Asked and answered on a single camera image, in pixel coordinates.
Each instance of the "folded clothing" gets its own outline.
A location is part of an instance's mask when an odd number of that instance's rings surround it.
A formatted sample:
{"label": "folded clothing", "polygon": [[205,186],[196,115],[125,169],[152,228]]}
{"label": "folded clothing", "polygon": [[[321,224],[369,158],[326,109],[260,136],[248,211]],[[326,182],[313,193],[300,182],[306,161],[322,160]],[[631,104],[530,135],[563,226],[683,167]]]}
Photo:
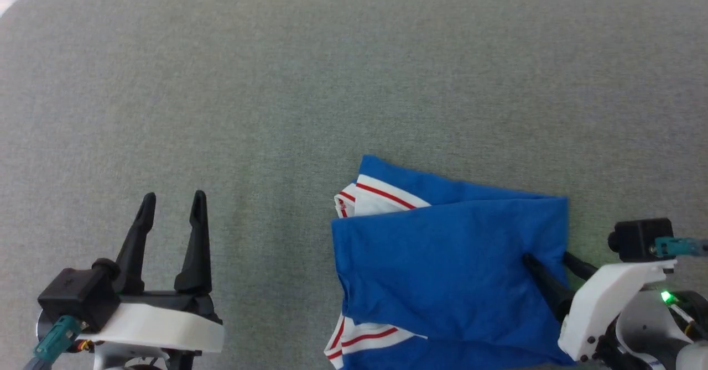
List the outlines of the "folded clothing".
{"label": "folded clothing", "polygon": [[565,279],[565,198],[449,181],[364,156],[356,182],[335,200],[344,300],[325,353],[336,368],[573,363],[521,261],[534,254]]}

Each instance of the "blue fabric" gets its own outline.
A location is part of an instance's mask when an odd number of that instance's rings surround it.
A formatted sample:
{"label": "blue fabric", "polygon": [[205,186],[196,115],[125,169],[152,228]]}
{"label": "blue fabric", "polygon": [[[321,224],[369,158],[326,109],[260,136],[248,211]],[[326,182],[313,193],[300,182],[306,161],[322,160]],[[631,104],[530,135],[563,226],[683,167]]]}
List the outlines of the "blue fabric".
{"label": "blue fabric", "polygon": [[[491,354],[498,354],[493,360]],[[480,342],[426,340],[413,337],[392,347],[344,355],[344,370],[504,370],[539,363],[533,352]]]}
{"label": "blue fabric", "polygon": [[[332,222],[342,313],[429,338],[387,348],[385,357],[425,345],[408,354],[415,364],[390,368],[433,368],[426,363],[442,357],[453,361],[447,368],[573,363],[521,261],[530,252],[565,281],[566,198],[448,181],[374,156],[364,157],[360,173],[432,204]],[[346,368],[387,368],[361,365],[382,354],[374,351],[347,355],[359,364]]]}

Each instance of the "teal cable connector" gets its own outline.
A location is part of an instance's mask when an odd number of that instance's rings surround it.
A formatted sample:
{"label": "teal cable connector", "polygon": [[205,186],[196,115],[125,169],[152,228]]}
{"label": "teal cable connector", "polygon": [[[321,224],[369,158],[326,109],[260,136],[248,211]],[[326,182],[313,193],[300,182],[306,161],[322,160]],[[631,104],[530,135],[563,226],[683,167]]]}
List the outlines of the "teal cable connector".
{"label": "teal cable connector", "polygon": [[708,256],[708,239],[693,239],[690,237],[657,237],[654,240],[657,257],[692,257]]}
{"label": "teal cable connector", "polygon": [[25,369],[49,369],[56,358],[66,352],[81,334],[81,323],[71,316],[62,316],[33,350],[35,356]]}

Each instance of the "gray table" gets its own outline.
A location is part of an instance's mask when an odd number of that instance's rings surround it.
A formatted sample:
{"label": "gray table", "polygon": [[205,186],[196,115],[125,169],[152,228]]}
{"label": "gray table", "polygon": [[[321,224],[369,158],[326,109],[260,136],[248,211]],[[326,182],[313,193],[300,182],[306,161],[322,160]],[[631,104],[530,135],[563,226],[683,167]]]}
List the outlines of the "gray table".
{"label": "gray table", "polygon": [[[0,19],[0,367],[28,359],[38,292],[116,255],[147,191],[152,289],[209,198],[227,344],[196,368],[329,368],[331,198],[364,153],[567,195],[597,264],[615,221],[705,237],[706,37],[708,0],[20,0]],[[672,282],[706,294],[706,270]]]}

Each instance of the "robotic arm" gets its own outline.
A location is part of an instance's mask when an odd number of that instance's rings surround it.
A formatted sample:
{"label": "robotic arm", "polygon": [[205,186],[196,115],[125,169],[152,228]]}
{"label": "robotic arm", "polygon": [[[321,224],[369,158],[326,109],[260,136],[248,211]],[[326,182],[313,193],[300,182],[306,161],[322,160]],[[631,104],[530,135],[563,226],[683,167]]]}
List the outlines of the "robotic arm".
{"label": "robotic arm", "polygon": [[[221,352],[223,322],[213,301],[207,198],[197,191],[192,233],[174,291],[144,291],[142,263],[156,197],[147,194],[115,262],[64,269],[38,297],[40,343],[25,370],[48,370],[61,353],[94,354],[93,370],[191,370],[203,352]],[[136,358],[151,364],[126,367]]]}
{"label": "robotic arm", "polygon": [[673,237],[666,218],[618,223],[608,242],[623,263],[597,269],[564,255],[566,267],[586,280],[577,291],[533,256],[523,259],[562,324],[559,347],[612,370],[708,370],[708,301],[693,291],[647,288],[673,273],[677,255],[705,255],[708,244]]}

